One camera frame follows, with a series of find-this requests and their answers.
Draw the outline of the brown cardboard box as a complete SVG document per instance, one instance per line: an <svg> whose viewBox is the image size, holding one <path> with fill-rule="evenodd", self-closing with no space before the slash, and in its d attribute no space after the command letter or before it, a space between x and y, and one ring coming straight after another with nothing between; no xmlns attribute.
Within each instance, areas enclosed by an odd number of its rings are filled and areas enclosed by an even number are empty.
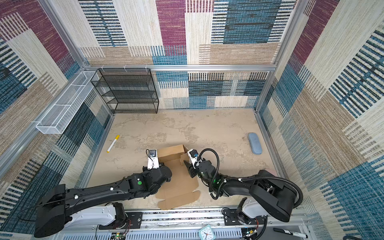
<svg viewBox="0 0 384 240"><path fill-rule="evenodd" d="M189 161L188 149L177 145L158 150L160 163L170 168L171 181L164 183L156 193L158 208L171 210L197 201L201 195L197 177L191 178L184 161Z"/></svg>

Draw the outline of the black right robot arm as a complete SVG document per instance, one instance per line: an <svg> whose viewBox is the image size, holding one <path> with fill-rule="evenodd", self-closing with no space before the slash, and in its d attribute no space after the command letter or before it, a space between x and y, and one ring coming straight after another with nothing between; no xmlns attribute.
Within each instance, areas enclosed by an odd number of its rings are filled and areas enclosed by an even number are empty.
<svg viewBox="0 0 384 240"><path fill-rule="evenodd" d="M192 178L198 176L210 189L211 198L243 196L235 217L243 225L258 217L272 216L281 222L289 222L292 211L304 199L298 185L287 179L260 170L250 177L235 178L218 173L210 161L195 164L184 161Z"/></svg>

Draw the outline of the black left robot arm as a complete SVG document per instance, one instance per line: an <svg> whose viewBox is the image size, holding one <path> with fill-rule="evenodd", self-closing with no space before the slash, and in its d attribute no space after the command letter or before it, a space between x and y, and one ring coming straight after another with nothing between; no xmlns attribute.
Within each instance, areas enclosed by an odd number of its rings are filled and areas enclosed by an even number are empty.
<svg viewBox="0 0 384 240"><path fill-rule="evenodd" d="M66 189L65 184L57 185L37 202L34 237L43 238L60 232L79 211L109 202L154 195L164 183L171 181L171 177L171 170L160 166L91 188Z"/></svg>

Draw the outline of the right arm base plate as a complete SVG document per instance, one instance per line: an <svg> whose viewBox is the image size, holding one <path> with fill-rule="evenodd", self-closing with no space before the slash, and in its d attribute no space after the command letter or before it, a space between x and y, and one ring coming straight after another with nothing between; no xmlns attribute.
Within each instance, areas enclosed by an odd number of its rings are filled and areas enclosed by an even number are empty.
<svg viewBox="0 0 384 240"><path fill-rule="evenodd" d="M224 217L225 226L235 226L235 225L263 225L265 223L265 218L263 216L258 216L254 219L247 217L243 213L238 213L235 209L222 208L221 213Z"/></svg>

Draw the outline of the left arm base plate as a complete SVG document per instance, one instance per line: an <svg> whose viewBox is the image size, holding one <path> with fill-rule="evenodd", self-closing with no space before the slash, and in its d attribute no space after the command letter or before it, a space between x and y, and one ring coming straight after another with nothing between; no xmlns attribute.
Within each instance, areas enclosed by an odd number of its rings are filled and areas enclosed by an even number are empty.
<svg viewBox="0 0 384 240"><path fill-rule="evenodd" d="M142 219L143 212L126 212L122 220L116 220L107 226L99 226L98 230L139 229Z"/></svg>

